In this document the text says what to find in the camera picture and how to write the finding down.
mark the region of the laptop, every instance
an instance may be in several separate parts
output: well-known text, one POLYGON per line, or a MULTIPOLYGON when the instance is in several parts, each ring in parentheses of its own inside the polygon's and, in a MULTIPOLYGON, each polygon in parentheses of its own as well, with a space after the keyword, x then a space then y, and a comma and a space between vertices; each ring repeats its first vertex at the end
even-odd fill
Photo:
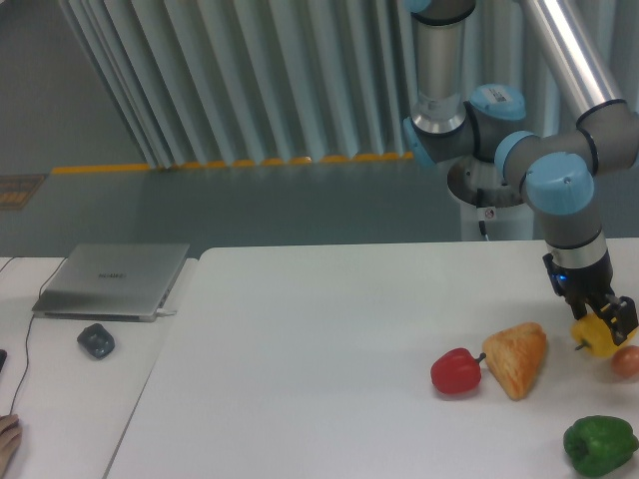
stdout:
POLYGON ((36 317, 154 321, 188 244, 78 244, 32 310, 36 317))

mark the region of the finger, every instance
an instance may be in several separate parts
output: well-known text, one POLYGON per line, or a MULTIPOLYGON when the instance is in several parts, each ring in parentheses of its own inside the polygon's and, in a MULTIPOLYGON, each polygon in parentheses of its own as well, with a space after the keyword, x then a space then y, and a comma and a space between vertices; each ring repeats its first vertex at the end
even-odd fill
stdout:
POLYGON ((9 441, 9 444, 2 450, 0 450, 0 461, 8 462, 13 453, 16 452, 16 449, 20 447, 22 443, 22 434, 18 434, 16 437, 9 441))
POLYGON ((13 438, 15 438, 16 436, 20 436, 21 434, 21 427, 14 427, 13 429, 9 429, 8 431, 0 434, 0 451, 2 451, 13 438))
POLYGON ((0 419, 0 433, 13 426, 16 422, 18 422, 17 414, 12 414, 11 416, 3 416, 2 419, 0 419))

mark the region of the green bell pepper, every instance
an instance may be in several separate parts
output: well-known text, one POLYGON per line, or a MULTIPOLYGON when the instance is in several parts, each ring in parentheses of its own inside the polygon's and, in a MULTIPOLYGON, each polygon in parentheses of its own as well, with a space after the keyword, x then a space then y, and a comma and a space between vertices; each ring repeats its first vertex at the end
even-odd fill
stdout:
POLYGON ((628 462, 639 449, 639 440, 623 419, 588 416, 564 433, 563 448, 579 474, 600 477, 628 462))

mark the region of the computer mouse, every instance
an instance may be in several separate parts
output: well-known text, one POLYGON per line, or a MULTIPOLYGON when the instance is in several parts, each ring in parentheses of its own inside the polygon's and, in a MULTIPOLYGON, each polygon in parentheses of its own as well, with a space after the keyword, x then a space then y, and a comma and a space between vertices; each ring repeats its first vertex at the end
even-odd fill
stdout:
POLYGON ((109 331, 98 322, 85 327, 78 336, 78 342, 84 346, 89 354, 97 359, 102 359, 109 355, 116 347, 116 341, 109 331))

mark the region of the yellow bell pepper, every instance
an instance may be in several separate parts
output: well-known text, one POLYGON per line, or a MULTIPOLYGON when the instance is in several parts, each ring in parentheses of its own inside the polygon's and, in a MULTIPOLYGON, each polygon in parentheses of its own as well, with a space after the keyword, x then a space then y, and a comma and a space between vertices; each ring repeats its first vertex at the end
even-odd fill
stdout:
POLYGON ((594 312, 575 321, 570 328, 570 334, 580 346, 583 346, 590 354, 597 357, 610 357, 618 349, 628 344, 637 330, 628 334, 628 339, 617 346, 612 342, 612 334, 608 325, 594 312))

